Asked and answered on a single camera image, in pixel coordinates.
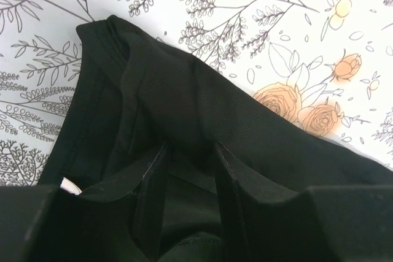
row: rose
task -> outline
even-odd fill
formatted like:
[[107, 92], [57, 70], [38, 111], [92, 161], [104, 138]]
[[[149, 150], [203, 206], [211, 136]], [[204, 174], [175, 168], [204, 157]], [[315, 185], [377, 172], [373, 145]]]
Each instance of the rose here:
[[333, 76], [338, 79], [348, 80], [353, 77], [362, 65], [362, 58], [357, 53], [344, 57], [333, 70]]
[[325, 136], [338, 121], [337, 108], [327, 104], [305, 107], [299, 111], [298, 120], [304, 131], [315, 136]]
[[256, 92], [254, 99], [290, 122], [296, 120], [297, 113], [302, 108], [298, 88], [281, 83], [270, 84], [262, 88]]

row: floral print surface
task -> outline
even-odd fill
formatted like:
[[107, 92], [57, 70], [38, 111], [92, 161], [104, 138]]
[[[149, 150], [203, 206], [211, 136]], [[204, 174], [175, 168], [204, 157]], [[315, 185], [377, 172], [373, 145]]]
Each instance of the floral print surface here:
[[75, 27], [111, 14], [393, 168], [393, 0], [0, 0], [0, 185], [37, 183], [79, 77]]

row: white tablecloth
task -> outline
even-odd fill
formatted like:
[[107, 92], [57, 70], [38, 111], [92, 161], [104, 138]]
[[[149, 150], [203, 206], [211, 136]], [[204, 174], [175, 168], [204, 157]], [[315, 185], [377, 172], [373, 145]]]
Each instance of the white tablecloth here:
[[0, 0], [0, 185], [37, 183], [78, 80], [75, 27], [111, 14], [390, 165], [393, 0]]

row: white tag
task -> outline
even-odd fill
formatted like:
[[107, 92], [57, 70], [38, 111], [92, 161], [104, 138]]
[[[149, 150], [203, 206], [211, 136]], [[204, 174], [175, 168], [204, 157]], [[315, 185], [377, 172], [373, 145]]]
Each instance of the white tag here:
[[72, 193], [73, 195], [79, 195], [82, 192], [82, 190], [80, 190], [79, 187], [77, 187], [73, 182], [69, 181], [65, 177], [63, 177], [63, 181], [61, 182], [60, 188], [62, 188], [65, 191], [68, 191], [69, 193]]

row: botanical pattern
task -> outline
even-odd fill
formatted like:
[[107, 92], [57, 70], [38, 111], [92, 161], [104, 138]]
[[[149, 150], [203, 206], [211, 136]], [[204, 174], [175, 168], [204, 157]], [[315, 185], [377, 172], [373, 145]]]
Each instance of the botanical pattern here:
[[39, 179], [79, 78], [75, 27], [111, 14], [194, 54], [300, 129], [369, 147], [388, 166], [392, 3], [0, 0], [0, 185]]

